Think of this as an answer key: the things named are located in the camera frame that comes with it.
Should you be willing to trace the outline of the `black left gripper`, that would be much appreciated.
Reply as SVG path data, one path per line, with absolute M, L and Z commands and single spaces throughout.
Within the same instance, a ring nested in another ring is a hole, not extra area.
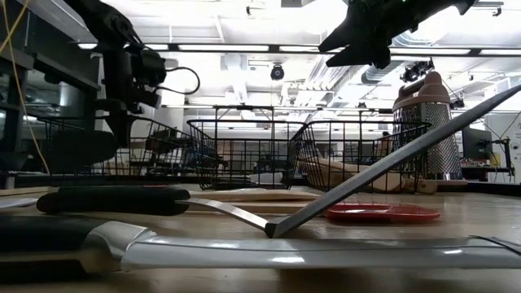
M 114 118 L 115 135 L 120 147 L 126 148 L 131 133 L 131 117 L 126 112 L 141 113 L 141 104 L 157 108 L 161 97 L 154 91 L 134 87 L 123 91 L 106 88 L 105 94 L 106 98 L 96 99 L 94 106 L 97 110 L 120 113 Z

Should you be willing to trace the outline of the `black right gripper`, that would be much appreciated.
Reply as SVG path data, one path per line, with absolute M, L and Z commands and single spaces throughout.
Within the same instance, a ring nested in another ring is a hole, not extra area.
M 320 52 L 345 50 L 326 61 L 330 68 L 372 65 L 386 68 L 389 46 L 404 31 L 418 27 L 418 0 L 348 0 L 342 23 L 318 46 Z

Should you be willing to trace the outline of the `grey silicone spatula wooden handle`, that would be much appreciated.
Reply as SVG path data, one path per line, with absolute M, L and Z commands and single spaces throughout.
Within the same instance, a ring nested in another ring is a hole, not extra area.
M 81 171 L 115 156 L 118 143 L 112 133 L 66 129 L 51 136 L 48 160 L 52 173 Z

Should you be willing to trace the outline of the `wooden slotted spatula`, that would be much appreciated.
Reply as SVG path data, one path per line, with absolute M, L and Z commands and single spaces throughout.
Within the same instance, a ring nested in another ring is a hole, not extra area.
M 307 181 L 316 189 L 328 191 L 367 168 L 366 165 L 345 164 L 322 158 L 299 159 L 298 165 Z M 409 183 L 399 173 L 386 173 L 362 189 L 378 191 L 402 190 Z

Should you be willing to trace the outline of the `black-handled steak knife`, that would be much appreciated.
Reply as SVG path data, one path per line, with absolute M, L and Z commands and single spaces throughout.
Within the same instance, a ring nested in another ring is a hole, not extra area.
M 0 279 L 146 269 L 521 269 L 500 238 L 209 239 L 121 221 L 0 216 Z
M 282 182 L 281 173 L 226 174 L 201 177 L 199 186 L 202 190 L 236 190 L 245 188 L 284 190 L 287 188 L 287 185 Z
M 0 210 L 10 208 L 26 208 L 37 203 L 36 198 L 0 199 Z

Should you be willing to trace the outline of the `wooden slotted spoon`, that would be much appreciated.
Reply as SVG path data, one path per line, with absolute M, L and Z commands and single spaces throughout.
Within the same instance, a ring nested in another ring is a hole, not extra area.
M 222 202 L 253 201 L 306 201 L 319 197 L 314 193 L 299 190 L 264 190 L 260 188 L 237 190 L 189 191 L 191 197 L 211 199 Z

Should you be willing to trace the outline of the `plain wooden spatula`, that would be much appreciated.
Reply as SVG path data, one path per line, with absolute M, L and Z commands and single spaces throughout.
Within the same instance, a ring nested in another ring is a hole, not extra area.
M 422 178 L 404 177 L 399 173 L 387 173 L 371 182 L 368 187 L 383 192 L 409 192 L 433 195 L 437 183 Z

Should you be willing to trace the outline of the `black ceiling spotlights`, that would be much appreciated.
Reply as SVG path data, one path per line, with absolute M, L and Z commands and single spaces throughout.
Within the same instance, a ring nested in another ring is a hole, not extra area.
M 435 68 L 432 60 L 418 61 L 407 65 L 405 71 L 401 74 L 400 79 L 405 82 L 414 82 L 420 77 L 426 76 L 430 71 Z

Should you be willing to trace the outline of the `person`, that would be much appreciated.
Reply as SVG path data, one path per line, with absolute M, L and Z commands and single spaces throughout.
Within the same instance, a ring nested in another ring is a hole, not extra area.
M 392 135 L 389 132 L 384 131 L 382 137 L 376 143 L 375 156 L 378 159 L 382 159 L 392 152 L 392 148 Z

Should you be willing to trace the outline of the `black monitor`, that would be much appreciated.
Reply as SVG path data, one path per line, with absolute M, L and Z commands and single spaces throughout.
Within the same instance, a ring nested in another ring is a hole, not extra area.
M 492 153 L 492 134 L 466 127 L 462 130 L 463 156 L 472 160 L 488 160 Z

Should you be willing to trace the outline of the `black ceiling light rail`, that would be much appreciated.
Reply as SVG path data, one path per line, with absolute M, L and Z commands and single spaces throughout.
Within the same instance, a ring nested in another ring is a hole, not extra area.
M 223 44 L 223 43 L 148 43 L 146 48 L 159 52 L 183 53 L 248 53 L 248 54 L 294 54 L 294 55 L 335 55 L 341 49 L 320 52 L 317 46 L 311 45 L 274 45 L 274 44 Z M 390 47 L 395 56 L 426 57 L 478 57 L 478 58 L 521 58 L 521 47 L 443 47 L 443 46 L 411 46 Z

